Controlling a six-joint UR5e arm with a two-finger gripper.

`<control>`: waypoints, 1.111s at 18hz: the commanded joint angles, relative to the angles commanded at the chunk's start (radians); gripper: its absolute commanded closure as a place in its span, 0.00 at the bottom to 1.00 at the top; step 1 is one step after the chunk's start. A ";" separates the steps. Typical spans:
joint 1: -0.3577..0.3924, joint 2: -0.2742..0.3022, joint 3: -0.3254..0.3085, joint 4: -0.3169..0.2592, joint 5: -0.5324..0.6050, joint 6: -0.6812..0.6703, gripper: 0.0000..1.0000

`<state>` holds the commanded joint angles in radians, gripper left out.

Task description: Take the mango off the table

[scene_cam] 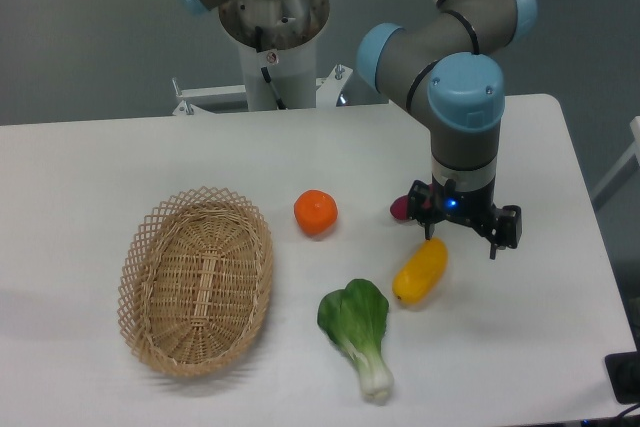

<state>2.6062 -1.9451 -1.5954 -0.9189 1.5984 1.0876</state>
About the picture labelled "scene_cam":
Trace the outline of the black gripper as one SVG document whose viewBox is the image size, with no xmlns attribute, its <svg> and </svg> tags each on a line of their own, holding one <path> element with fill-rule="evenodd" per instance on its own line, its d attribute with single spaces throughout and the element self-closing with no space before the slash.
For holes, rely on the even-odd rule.
<svg viewBox="0 0 640 427">
<path fill-rule="evenodd" d="M 469 227 L 490 239 L 490 259 L 495 260 L 499 250 L 516 249 L 522 236 L 521 208 L 494 204 L 495 177 L 495 167 L 433 167 L 430 184 L 415 180 L 411 185 L 407 217 L 423 227 L 426 240 L 432 238 L 439 222 Z"/>
</svg>

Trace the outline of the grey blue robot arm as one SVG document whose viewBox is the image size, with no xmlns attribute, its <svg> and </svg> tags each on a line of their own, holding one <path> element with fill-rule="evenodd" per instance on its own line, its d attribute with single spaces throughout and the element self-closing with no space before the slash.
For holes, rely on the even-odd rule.
<svg viewBox="0 0 640 427">
<path fill-rule="evenodd" d="M 218 13 L 242 55 L 250 109 L 317 105 L 315 41 L 328 21 L 328 0 L 181 1 L 194 13 Z M 372 28 L 358 47 L 356 70 L 429 130 L 431 179 L 413 183 L 405 216 L 427 235 L 449 221 L 473 229 L 493 251 L 513 249 L 521 210 L 493 200 L 505 94 L 492 54 L 532 29 L 537 1 L 434 2 L 438 16 L 422 29 Z"/>
</svg>

